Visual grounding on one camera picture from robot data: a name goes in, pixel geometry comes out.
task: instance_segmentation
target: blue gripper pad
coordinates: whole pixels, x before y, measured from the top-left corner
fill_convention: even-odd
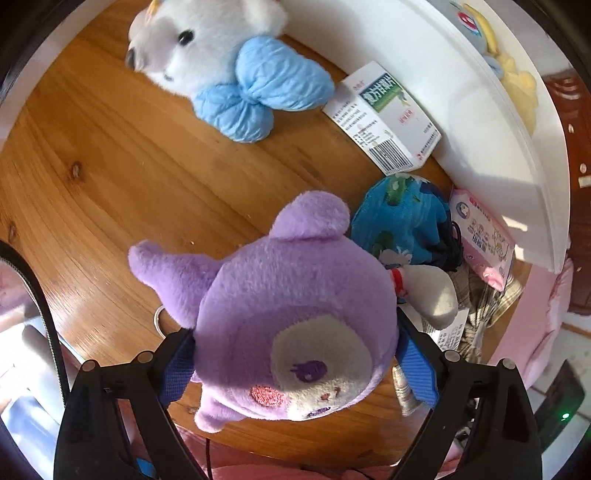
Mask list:
[[[403,326],[400,327],[399,332],[396,360],[415,398],[435,408],[439,401],[435,372]]]
[[[193,335],[187,335],[164,370],[162,390],[158,396],[164,408],[168,408],[171,402],[180,400],[183,396],[195,371],[194,353],[195,340]]]

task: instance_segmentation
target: yellow plush toy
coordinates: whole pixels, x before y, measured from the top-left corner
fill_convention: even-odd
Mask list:
[[[486,38],[488,54],[493,56],[503,68],[504,75],[501,77],[501,83],[531,135],[536,126],[535,109],[538,108],[537,83],[534,76],[525,70],[518,72],[513,57],[508,53],[501,53],[495,32],[488,20],[470,5],[463,6],[481,27]]]

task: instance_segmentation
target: white medicine box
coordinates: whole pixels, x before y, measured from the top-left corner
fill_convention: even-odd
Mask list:
[[[441,139],[425,112],[375,61],[340,82],[323,111],[384,175],[422,167]]]

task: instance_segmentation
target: white plush toy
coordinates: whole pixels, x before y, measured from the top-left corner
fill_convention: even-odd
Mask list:
[[[258,141],[271,109],[314,108],[334,92],[322,67],[275,38],[286,22],[276,0],[153,0],[131,24],[125,63],[231,139]]]

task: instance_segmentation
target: purple plush toy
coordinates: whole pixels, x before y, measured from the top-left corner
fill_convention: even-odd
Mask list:
[[[457,301],[444,272],[387,271],[343,236],[348,226],[340,199],[308,192],[268,236],[221,261],[166,254],[150,242],[132,247],[134,275],[195,331],[201,430],[245,417],[307,420],[365,398],[394,356],[397,291],[435,327],[453,320]]]

